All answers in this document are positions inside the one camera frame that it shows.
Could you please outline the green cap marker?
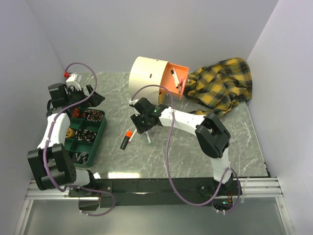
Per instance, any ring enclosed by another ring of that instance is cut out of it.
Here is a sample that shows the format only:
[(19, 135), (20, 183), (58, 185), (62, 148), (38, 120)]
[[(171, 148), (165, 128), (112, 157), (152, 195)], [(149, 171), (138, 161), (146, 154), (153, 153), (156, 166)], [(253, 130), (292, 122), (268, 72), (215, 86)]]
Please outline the green cap marker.
[(147, 137), (148, 144), (151, 144), (152, 142), (148, 133), (146, 133), (146, 137)]

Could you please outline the black cap marker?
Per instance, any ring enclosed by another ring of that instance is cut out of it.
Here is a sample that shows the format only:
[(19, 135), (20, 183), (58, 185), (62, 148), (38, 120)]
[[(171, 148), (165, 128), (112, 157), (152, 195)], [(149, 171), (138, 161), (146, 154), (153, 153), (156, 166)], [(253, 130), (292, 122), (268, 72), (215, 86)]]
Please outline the black cap marker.
[(178, 89), (179, 88), (179, 79), (176, 75), (176, 72), (174, 70), (171, 70), (171, 74), (172, 74), (172, 77), (174, 80), (175, 87)]

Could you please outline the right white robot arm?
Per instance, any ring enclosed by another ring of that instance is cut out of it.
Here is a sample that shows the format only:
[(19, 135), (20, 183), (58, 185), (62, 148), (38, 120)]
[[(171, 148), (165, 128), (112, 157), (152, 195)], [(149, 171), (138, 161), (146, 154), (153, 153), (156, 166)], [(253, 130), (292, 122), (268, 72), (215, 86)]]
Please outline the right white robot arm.
[(231, 135), (216, 115), (194, 115), (167, 105), (154, 105), (144, 97), (130, 100), (129, 105), (135, 109), (131, 120), (139, 134), (155, 126), (173, 126), (196, 136), (201, 150), (211, 160), (216, 193), (225, 195), (231, 190), (232, 173), (230, 170), (225, 172), (230, 168), (228, 147)]

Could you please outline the round drawer organizer box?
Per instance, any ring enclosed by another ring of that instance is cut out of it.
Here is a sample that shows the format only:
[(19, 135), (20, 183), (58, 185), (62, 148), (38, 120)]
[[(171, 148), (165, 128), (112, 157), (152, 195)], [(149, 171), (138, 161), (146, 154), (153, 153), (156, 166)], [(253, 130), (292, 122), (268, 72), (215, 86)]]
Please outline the round drawer organizer box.
[[(179, 79), (177, 89), (171, 74), (176, 72)], [(189, 74), (189, 68), (164, 60), (139, 56), (135, 59), (129, 75), (129, 95), (134, 99), (142, 97), (152, 104), (161, 104), (167, 90), (182, 99)]]

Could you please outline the orange black highlighter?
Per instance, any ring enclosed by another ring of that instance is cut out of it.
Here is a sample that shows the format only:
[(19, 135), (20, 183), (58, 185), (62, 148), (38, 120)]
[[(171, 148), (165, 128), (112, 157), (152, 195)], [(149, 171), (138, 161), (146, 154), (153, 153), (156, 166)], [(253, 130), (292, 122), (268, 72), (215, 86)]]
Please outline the orange black highlighter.
[(122, 149), (122, 150), (126, 149), (132, 134), (133, 134), (132, 131), (130, 131), (130, 130), (127, 131), (127, 133), (125, 134), (124, 139), (122, 141), (122, 144), (120, 146), (120, 149)]

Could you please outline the purple cap marker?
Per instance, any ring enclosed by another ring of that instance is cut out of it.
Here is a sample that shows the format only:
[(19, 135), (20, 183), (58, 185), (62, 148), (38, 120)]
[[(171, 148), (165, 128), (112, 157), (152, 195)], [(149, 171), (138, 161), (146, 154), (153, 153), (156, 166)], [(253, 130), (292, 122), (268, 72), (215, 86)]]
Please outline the purple cap marker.
[(131, 137), (129, 139), (129, 143), (131, 143), (133, 141), (133, 139), (136, 136), (136, 134), (137, 134), (137, 129), (135, 129), (134, 132), (132, 133), (132, 135), (131, 135)]

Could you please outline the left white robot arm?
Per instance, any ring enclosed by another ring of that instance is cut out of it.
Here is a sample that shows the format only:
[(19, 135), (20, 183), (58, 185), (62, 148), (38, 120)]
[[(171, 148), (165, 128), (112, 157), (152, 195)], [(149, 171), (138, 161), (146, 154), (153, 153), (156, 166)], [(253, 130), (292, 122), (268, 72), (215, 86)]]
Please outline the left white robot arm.
[(105, 98), (87, 85), (56, 83), (48, 87), (47, 127), (41, 143), (27, 154), (33, 177), (40, 190), (80, 186), (87, 197), (98, 185), (88, 170), (106, 125), (105, 113), (96, 110)]

